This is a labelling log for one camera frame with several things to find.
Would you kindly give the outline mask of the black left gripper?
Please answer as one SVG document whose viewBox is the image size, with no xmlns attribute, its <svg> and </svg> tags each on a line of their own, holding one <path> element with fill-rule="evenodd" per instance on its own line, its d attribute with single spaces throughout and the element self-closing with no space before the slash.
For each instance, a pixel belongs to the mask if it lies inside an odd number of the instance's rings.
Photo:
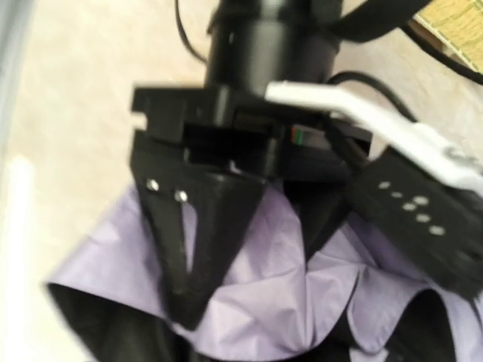
<svg viewBox="0 0 483 362">
<path fill-rule="evenodd" d="M 240 251 L 266 181 L 287 179 L 306 260 L 351 211 L 349 168 L 323 130 L 325 115 L 263 100 L 227 86 L 136 87 L 137 130 L 130 169 L 162 267 L 168 317 L 194 330 Z"/>
</svg>

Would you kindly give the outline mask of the lilac umbrella with black lining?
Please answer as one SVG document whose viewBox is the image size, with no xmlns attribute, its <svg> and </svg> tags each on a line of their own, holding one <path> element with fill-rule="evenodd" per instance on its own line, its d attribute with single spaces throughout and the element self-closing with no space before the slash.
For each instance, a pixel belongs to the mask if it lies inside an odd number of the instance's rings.
<svg viewBox="0 0 483 362">
<path fill-rule="evenodd" d="M 372 225 L 351 216 L 312 257 L 277 186 L 265 192 L 242 248 L 188 330 L 174 315 L 164 231 L 191 269 L 197 214 L 129 189 L 57 270 L 48 292 L 96 361 L 480 361 L 482 300 L 443 290 Z"/>
</svg>

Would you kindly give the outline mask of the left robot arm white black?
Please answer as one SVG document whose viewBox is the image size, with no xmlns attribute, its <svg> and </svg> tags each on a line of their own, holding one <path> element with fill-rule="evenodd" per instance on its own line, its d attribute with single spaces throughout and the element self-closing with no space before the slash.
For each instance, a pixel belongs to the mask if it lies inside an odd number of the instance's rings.
<svg viewBox="0 0 483 362">
<path fill-rule="evenodd" d="M 138 87 L 131 172 L 162 268 L 168 317 L 195 329 L 245 244 L 269 184 L 288 183 L 315 250 L 345 213 L 350 176 L 337 140 L 368 153 L 371 135 L 335 131 L 325 116 L 268 103 L 272 81 L 325 83 L 342 41 L 365 43 L 405 25 L 424 1 L 221 1 L 208 26 L 202 87 Z"/>
</svg>

